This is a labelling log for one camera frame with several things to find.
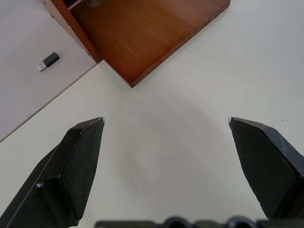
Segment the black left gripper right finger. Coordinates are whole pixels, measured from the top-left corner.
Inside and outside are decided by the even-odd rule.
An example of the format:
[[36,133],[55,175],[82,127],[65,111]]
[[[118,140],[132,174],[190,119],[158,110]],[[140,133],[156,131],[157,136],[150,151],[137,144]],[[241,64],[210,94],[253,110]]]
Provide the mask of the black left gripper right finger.
[[242,171],[268,219],[303,219],[304,157],[275,128],[232,117]]

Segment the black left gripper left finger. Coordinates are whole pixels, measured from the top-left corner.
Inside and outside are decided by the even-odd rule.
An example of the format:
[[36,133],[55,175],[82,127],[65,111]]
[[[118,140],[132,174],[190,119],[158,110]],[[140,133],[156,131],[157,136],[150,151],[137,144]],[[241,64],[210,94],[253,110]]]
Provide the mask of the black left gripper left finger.
[[2,228],[69,228],[82,219],[105,120],[78,123],[34,168],[0,218]]

